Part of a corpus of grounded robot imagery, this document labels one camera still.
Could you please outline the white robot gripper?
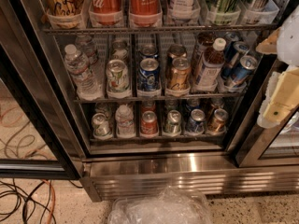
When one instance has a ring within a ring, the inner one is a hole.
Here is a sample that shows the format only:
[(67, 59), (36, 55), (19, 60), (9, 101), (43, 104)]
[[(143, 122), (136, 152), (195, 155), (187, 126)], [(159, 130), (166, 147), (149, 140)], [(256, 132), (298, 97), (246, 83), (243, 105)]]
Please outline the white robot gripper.
[(262, 117), (269, 122), (280, 123), (299, 106), (299, 6), (255, 49), (291, 65), (286, 71), (273, 72), (266, 91), (265, 110)]

